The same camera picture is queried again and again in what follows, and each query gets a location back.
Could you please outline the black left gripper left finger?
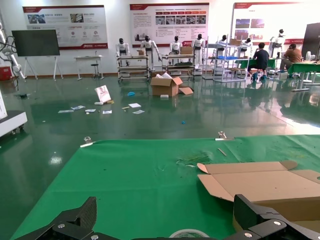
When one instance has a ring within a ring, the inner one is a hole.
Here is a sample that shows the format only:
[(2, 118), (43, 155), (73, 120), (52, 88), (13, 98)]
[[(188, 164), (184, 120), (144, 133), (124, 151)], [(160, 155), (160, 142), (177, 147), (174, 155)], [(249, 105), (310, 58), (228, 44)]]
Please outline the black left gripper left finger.
[(20, 236), (19, 240), (109, 240), (93, 228), (97, 221), (97, 198), (88, 199), (77, 208), (62, 211), (48, 225)]

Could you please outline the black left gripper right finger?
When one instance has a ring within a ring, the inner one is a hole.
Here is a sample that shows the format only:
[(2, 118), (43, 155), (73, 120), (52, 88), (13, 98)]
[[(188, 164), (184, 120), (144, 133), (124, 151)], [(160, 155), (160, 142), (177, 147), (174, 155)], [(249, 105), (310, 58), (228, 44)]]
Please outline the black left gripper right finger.
[(233, 201), (233, 222), (241, 231), (227, 240), (318, 240), (320, 234), (287, 220), (275, 209), (250, 202), (236, 194)]

